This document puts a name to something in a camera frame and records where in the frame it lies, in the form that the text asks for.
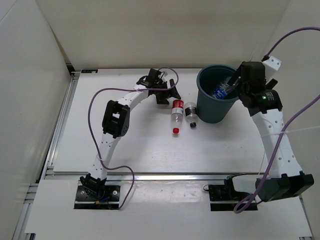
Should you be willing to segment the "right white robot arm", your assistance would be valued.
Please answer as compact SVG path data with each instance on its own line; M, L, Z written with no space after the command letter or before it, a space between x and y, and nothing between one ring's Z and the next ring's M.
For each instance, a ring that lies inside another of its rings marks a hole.
M239 100L259 131L268 165L263 177L228 177L224 181L226 197L236 200L257 193L263 202L297 197L314 184L314 178L303 172L285 135L288 124L283 120L279 94L273 89L277 81L268 81L265 64L257 61L242 62L235 76L239 77Z

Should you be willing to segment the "red label plastic bottle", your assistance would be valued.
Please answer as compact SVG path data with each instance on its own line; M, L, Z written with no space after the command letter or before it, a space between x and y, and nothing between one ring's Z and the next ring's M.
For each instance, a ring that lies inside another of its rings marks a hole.
M184 102L180 99L176 99L172 103L171 109L171 124L172 133L178 135L180 133L180 128L183 122L184 116Z

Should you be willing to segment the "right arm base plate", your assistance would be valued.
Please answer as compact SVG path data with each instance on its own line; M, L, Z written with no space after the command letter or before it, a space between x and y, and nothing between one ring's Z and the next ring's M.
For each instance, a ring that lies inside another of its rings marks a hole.
M238 202L250 195L235 191L231 179L225 179L223 184L206 184L203 190L209 194L211 212L233 212Z

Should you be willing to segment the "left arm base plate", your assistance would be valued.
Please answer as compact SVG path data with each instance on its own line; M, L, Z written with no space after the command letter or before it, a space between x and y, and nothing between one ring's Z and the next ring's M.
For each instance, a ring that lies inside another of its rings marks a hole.
M120 205L120 197L120 185L107 184L98 196L94 196L79 182L73 208L76 210L117 210Z

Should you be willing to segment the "blue label Aquafina bottle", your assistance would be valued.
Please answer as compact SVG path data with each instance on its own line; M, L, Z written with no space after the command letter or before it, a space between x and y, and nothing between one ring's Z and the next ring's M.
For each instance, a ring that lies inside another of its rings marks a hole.
M238 79L231 81L231 77L229 76L221 81L210 95L216 99L222 100L236 88L237 84Z

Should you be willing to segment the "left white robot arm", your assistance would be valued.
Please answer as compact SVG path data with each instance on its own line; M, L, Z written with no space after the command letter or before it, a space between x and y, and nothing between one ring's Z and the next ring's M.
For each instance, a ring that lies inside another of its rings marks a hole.
M178 73L171 69L176 76L176 80L170 79L166 81L165 76L167 73L163 70L163 67L159 69L151 68L148 75L140 77L132 89L107 87L98 90L93 95L88 107L87 123L97 154L86 176L80 177L80 183L84 187L86 194L93 200L100 201L105 198L105 183L109 171L126 168L133 172L130 167L125 165L109 168L117 144L129 130L131 111L151 95L155 96L158 105L168 105L168 99L170 98L181 99L176 88L179 82ZM98 143L91 125L91 110L95 98L104 91L121 91L126 92L126 95L118 100L109 100L107 102L101 124L101 142Z

